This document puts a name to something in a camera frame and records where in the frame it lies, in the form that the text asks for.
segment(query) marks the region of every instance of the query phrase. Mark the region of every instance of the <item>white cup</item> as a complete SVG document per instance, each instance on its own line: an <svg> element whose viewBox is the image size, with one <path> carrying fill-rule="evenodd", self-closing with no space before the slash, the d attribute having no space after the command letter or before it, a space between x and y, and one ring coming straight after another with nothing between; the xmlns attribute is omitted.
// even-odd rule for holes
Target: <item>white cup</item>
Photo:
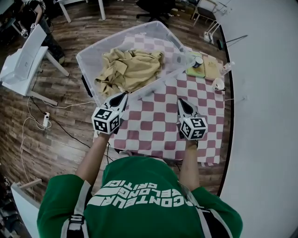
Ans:
<svg viewBox="0 0 298 238"><path fill-rule="evenodd" d="M215 91L218 91L218 90L225 91L224 81L221 78L216 78L212 83L212 88Z"/></svg>

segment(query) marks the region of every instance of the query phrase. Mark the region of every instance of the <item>paper cup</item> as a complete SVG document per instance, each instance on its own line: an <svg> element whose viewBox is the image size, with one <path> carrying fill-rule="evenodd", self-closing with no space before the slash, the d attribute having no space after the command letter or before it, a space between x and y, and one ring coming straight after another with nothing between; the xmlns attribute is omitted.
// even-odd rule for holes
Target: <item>paper cup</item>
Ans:
<svg viewBox="0 0 298 238"><path fill-rule="evenodd" d="M195 57L195 64L194 64L194 68L198 68L198 67L200 67L201 65L202 65L202 63L203 63L203 59L202 59L202 57L200 57L200 56L196 56Z"/></svg>
<svg viewBox="0 0 298 238"><path fill-rule="evenodd" d="M216 78L212 83L212 88L215 91L222 90L224 91L224 81L221 78Z"/></svg>

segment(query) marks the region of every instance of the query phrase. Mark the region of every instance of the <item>white wall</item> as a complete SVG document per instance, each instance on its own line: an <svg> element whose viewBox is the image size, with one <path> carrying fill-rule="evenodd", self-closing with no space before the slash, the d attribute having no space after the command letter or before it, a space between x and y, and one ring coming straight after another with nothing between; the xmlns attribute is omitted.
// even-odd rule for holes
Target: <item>white wall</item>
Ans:
<svg viewBox="0 0 298 238"><path fill-rule="evenodd" d="M221 198L240 213L241 237L287 238L298 226L298 3L229 6L226 40L249 36L229 47L236 104Z"/></svg>

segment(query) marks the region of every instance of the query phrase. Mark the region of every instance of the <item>beige fabric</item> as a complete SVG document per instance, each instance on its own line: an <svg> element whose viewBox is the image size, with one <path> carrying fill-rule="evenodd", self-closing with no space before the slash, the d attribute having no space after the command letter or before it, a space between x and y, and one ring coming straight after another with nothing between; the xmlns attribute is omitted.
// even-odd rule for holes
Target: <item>beige fabric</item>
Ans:
<svg viewBox="0 0 298 238"><path fill-rule="evenodd" d="M162 69L163 53L111 49L102 54L102 60L102 71L95 79L95 85L98 92L108 97L121 91L134 92L156 80Z"/></svg>

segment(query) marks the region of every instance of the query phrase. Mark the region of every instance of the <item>transparent plastic bin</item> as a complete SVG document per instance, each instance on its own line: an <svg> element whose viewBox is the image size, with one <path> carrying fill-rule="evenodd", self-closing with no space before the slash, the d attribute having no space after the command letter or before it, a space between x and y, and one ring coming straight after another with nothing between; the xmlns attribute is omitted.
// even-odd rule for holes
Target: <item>transparent plastic bin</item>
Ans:
<svg viewBox="0 0 298 238"><path fill-rule="evenodd" d="M174 50L174 52L172 54L167 53L168 57L165 57L163 70L154 82L129 94L128 104L156 90L160 85L164 84L165 80L172 79L185 69L194 65L194 59L189 54L189 51L185 49L184 45L176 36L159 21L145 23L111 35L80 51L76 56L86 83L98 106L105 100L95 86L95 78L102 70L103 53L107 53L113 48L119 48L121 50L137 48L149 52L155 50L147 49L146 46L148 44L131 42L134 37L143 37L145 40L161 40L163 45L169 46L165 49Z"/></svg>

